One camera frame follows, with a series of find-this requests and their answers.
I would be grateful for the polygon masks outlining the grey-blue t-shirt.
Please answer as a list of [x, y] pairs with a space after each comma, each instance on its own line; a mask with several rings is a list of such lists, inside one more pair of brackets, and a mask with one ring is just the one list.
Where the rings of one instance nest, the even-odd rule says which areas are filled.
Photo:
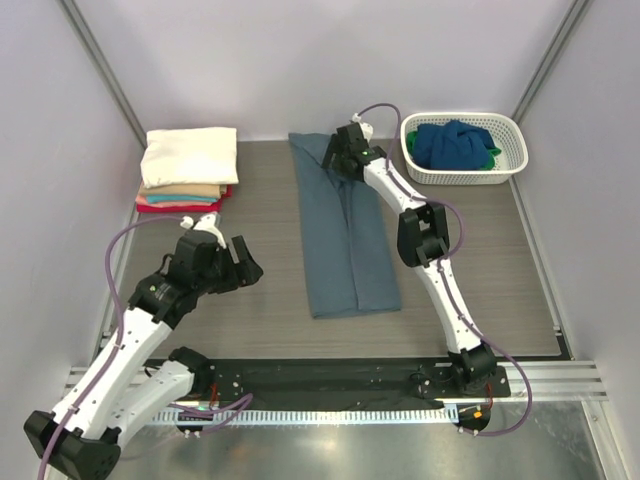
[[312, 317], [399, 311], [401, 294], [378, 195], [321, 167], [328, 135], [291, 133], [288, 140]]

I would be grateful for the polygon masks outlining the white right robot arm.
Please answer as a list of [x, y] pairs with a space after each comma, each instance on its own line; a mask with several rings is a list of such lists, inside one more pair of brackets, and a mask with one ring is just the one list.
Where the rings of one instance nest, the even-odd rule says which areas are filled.
[[451, 384], [465, 396], [487, 393], [497, 373], [497, 360], [455, 280], [445, 206], [419, 194], [385, 151], [369, 143], [355, 122], [339, 127], [330, 136], [322, 167], [368, 185], [398, 215], [397, 251], [404, 265], [421, 280], [435, 307], [451, 361]]

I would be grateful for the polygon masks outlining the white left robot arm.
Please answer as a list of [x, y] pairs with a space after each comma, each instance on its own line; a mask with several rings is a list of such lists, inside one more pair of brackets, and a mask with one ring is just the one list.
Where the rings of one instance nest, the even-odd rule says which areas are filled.
[[53, 468], [70, 479], [105, 479], [154, 415], [185, 396], [204, 398], [213, 363], [187, 347], [135, 389], [129, 385], [202, 296], [253, 285], [262, 275], [243, 237], [226, 242], [216, 228], [186, 231], [160, 268], [138, 282], [115, 334], [81, 380], [51, 411], [35, 410], [25, 421], [38, 476]]

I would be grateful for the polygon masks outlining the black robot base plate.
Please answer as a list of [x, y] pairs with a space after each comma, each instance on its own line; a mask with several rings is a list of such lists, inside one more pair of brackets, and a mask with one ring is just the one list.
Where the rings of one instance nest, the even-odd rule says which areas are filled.
[[226, 406], [250, 393], [253, 410], [402, 411], [444, 401], [508, 398], [506, 371], [464, 387], [443, 358], [211, 359], [187, 400]]

